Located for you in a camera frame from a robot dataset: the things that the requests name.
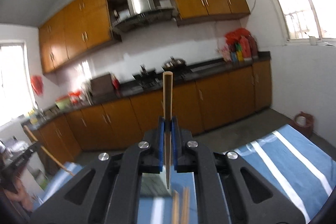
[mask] cabinet handle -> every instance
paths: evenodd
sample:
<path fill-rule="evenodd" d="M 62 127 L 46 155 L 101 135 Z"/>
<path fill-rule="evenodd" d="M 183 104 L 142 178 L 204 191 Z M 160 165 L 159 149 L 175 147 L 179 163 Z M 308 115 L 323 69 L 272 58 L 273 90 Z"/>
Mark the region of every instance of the cabinet handle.
<path fill-rule="evenodd" d="M 106 114 L 106 118 L 109 121 L 109 123 L 111 124 L 111 119 L 110 119 L 110 116 L 108 114 Z"/>
<path fill-rule="evenodd" d="M 199 98 L 200 98 L 201 100 L 203 100 L 203 93 L 202 93 L 202 91 L 201 91 L 201 90 L 198 90 L 198 92 L 199 92 Z"/>
<path fill-rule="evenodd" d="M 103 116 L 103 119 L 104 119 L 104 121 L 107 123 L 107 120 L 106 120 L 106 118 L 105 118 L 104 114 L 102 114 L 102 116 Z"/>

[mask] metal bolt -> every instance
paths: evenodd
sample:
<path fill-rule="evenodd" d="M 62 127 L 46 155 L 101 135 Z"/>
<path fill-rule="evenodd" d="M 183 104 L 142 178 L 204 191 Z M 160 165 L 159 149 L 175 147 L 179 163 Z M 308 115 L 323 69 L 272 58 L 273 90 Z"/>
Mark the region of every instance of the metal bolt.
<path fill-rule="evenodd" d="M 146 142 L 146 141 L 142 141 L 142 142 L 139 142 L 138 146 L 140 148 L 148 148 L 149 147 L 149 143 Z"/>
<path fill-rule="evenodd" d="M 198 142 L 197 141 L 189 141 L 187 142 L 187 146 L 190 148 L 195 148 L 198 146 Z"/>
<path fill-rule="evenodd" d="M 230 151 L 226 155 L 231 160 L 235 160 L 235 159 L 238 158 L 238 154 L 236 152 L 234 152 L 234 151 Z"/>
<path fill-rule="evenodd" d="M 101 154 L 99 154 L 98 159 L 99 160 L 108 160 L 109 157 L 110 157 L 109 154 L 107 154 L 107 153 L 101 153 Z"/>

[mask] stainless steel range hood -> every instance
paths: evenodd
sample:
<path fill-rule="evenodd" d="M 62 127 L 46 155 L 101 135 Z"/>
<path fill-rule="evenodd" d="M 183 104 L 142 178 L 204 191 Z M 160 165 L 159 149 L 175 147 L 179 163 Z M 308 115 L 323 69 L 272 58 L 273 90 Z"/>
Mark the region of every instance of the stainless steel range hood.
<path fill-rule="evenodd" d="M 127 0 L 129 16 L 112 23 L 112 30 L 128 32 L 134 28 L 147 26 L 173 17 L 173 7 L 156 7 L 153 0 Z"/>

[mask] floor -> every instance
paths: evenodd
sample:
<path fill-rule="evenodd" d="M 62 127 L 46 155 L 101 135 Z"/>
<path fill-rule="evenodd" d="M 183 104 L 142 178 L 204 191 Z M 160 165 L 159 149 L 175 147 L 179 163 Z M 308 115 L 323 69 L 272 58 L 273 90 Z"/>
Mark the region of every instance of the floor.
<path fill-rule="evenodd" d="M 288 117 L 268 108 L 246 119 L 203 133 L 194 139 L 204 143 L 214 152 L 225 152 L 261 138 L 287 124 L 289 121 Z M 312 135 L 310 140 L 336 160 L 336 148 L 326 140 L 316 134 Z M 104 152 L 107 152 L 109 155 L 115 155 L 122 151 Z M 76 162 L 85 165 L 97 158 L 100 153 L 84 152 L 80 154 Z"/>

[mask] kitchen counter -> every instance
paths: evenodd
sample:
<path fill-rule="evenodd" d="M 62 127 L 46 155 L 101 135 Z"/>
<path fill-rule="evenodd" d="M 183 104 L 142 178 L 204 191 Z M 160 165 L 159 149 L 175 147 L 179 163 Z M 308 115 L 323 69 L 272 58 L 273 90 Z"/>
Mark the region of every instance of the kitchen counter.
<path fill-rule="evenodd" d="M 233 70 L 251 66 L 253 63 L 256 63 L 256 62 L 270 60 L 270 52 L 259 52 L 258 54 L 259 54 L 259 59 L 253 60 L 253 61 L 251 60 L 247 62 L 227 63 L 227 62 L 224 62 L 222 58 L 220 58 L 220 59 L 215 59 L 215 60 L 210 60 L 210 61 L 206 61 L 202 63 L 189 65 L 187 66 L 187 68 L 190 69 L 191 72 L 187 73 L 183 79 L 182 78 L 174 79 L 174 85 L 182 85 L 189 81 L 195 81 L 195 80 L 210 77 L 216 74 L 230 72 Z M 39 128 L 47 124 L 48 122 L 52 121 L 53 119 L 65 113 L 69 113 L 69 112 L 83 109 L 86 107 L 90 107 L 93 105 L 104 104 L 104 103 L 119 100 L 125 97 L 132 97 L 135 95 L 144 94 L 144 93 L 152 92 L 155 90 L 160 90 L 162 89 L 162 73 L 157 74 L 157 77 L 159 79 L 159 85 L 156 85 L 154 87 L 144 89 L 135 80 L 122 83 L 120 85 L 120 89 L 116 91 L 115 93 L 108 93 L 102 96 L 93 97 L 92 105 L 90 105 L 87 101 L 83 103 L 79 103 L 65 110 L 60 110 L 58 114 L 55 114 L 47 119 L 40 120 L 36 124 L 31 124 L 29 120 L 24 121 L 22 122 L 22 126 L 27 125 L 28 128 L 32 131 L 38 130 Z"/>

